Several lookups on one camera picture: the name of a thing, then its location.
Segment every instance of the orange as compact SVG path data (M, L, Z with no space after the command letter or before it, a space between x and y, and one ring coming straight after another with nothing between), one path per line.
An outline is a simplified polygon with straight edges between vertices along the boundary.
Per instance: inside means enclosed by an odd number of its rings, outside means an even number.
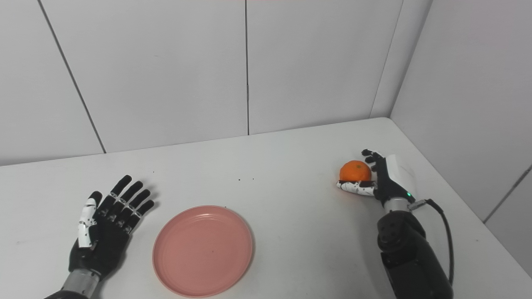
M371 170L362 161L349 161L340 169L341 181L369 181L371 180Z

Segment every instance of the pink plate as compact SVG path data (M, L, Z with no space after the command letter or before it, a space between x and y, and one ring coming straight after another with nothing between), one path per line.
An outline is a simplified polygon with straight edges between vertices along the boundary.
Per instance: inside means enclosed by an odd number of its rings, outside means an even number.
M197 206L170 220L153 246L153 268L169 290L207 297L234 285L253 252L251 233L235 212Z

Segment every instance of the panel seam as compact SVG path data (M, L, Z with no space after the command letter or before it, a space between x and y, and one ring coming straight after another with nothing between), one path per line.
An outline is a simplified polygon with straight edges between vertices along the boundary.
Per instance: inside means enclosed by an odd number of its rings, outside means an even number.
M72 73L72 70L70 69L70 66L67 61L67 57L65 56L63 49L61 48L61 45L59 44L59 40L57 39L57 35L55 34L54 28L52 27L52 23L50 22L50 19L48 18L48 14L46 14L46 10L44 9L44 5L41 0L37 0L40 6L40 10L43 12L44 18L46 20L46 23L48 23L48 27L50 28L50 31L52 32L52 36L55 40L55 45L57 46L57 49L59 49L59 53L61 54L61 58L63 59L63 62L66 66L66 69L68 70L68 74L70 75L70 79L72 80L72 83L74 84L74 88L76 89L76 92L78 93L78 96L81 100L81 103L83 105L83 108L85 109L85 113L87 114L87 117L89 118L90 125L93 128L94 134L96 135L96 138L98 139L98 142L100 144L100 147L102 148L102 151L104 154L107 153L105 150L105 147L103 146L102 139L100 138L100 135L98 133L98 130L96 129L96 125L94 125L93 118L90 116L89 109L87 108L87 104L85 103L85 100L83 99L83 96L81 95L81 91L79 90L78 84L74 78L74 75Z
M399 17L401 16L401 11L403 11L403 4L404 4L404 0L401 1L401 8L399 9L399 13L397 14L397 20L395 21L394 32L392 34L392 38L390 39L390 45L388 46L388 52L386 52L386 58L384 58L383 71L380 73L379 84L377 84L377 89L375 90L375 96L373 97L373 103L371 103L371 109L369 110L368 118L370 118L371 116L371 112L373 111L373 106L375 105L375 100L377 99L377 93L379 92L380 82L383 79L384 69L386 68L386 62L388 61L388 56L390 55L390 49L392 48L392 43L394 41L395 30L397 30L397 24L399 23Z
M247 134L250 134L250 72L247 53L247 0L244 0L244 20L246 28L246 104L247 104Z
M532 165L528 167L527 170L521 174L521 176L517 179L517 181L513 184L513 186L508 190L508 192L504 195L504 197L501 199L501 201L493 208L493 210L489 213L489 215L482 221L482 223L486 224L488 220L495 214L495 212L498 210L498 208L501 207L501 205L508 199L508 197L513 193L513 191L519 186L519 184L525 179L525 177L530 173L532 170Z

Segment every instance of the white table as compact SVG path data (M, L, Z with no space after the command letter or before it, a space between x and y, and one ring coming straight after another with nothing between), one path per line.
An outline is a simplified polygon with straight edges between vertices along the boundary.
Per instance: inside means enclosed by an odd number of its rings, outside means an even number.
M174 215L207 204L239 213L255 243L245 276L215 298L394 298L376 245L380 203L335 186L339 168L362 159L364 148L403 156L417 198L445 210L455 298L530 298L531 278L389 119L1 167L0 296L40 299L58 290L87 196L109 192L128 173L158 204L96 298L179 297L153 272L153 243ZM427 206L414 214L447 271L440 217Z

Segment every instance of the black cable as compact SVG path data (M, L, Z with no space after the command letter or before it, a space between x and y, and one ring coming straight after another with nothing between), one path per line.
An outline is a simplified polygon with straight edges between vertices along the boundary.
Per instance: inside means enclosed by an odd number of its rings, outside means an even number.
M443 224L445 225L445 230L447 231L447 242L449 243L449 283L452 286L454 280L454 249L451 228L449 227L449 222L447 222L447 217L443 213L442 208L430 198L426 200L426 203L433 207L434 210L436 210L439 215L442 216Z

